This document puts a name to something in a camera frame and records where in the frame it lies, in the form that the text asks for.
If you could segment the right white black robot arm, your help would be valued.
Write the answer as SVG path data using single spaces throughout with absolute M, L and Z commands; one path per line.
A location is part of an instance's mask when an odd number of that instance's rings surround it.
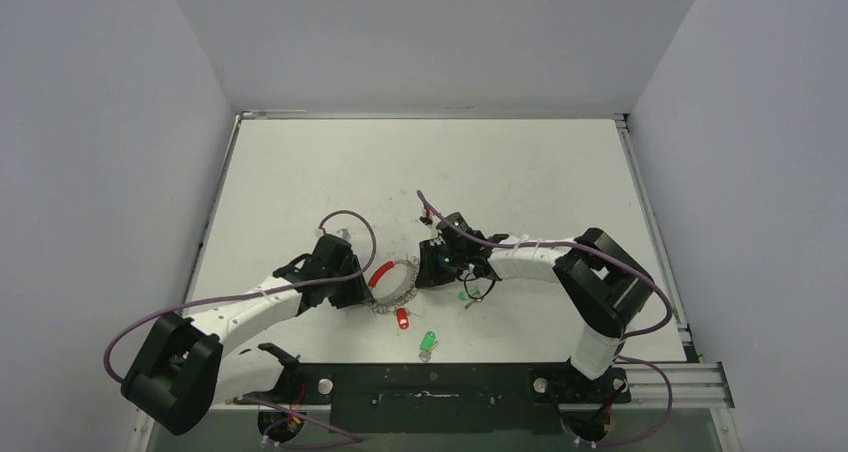
M 433 288 L 464 274 L 491 282 L 536 280 L 561 285 L 583 320 L 565 374 L 568 393 L 593 399 L 623 348 L 631 321 L 654 293 L 650 275 L 607 233 L 589 228 L 563 245 L 508 234 L 485 237 L 440 226 L 419 243 L 415 286 Z

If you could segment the silver keyring with red grip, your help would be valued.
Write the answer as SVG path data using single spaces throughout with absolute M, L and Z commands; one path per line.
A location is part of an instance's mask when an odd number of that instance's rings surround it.
M 366 304 L 367 309 L 377 315 L 389 315 L 407 305 L 418 294 L 419 269 L 417 258 L 394 259 L 378 267 L 368 280 L 373 298 Z

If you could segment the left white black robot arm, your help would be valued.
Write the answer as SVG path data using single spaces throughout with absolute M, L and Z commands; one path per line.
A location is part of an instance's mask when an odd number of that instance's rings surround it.
M 340 309 L 371 297 L 350 242 L 325 234 L 312 252 L 233 301 L 157 317 L 120 382 L 121 395 L 174 435 L 191 430 L 212 406 L 246 394 L 286 402 L 298 389 L 296 358 L 251 340 L 323 302 Z

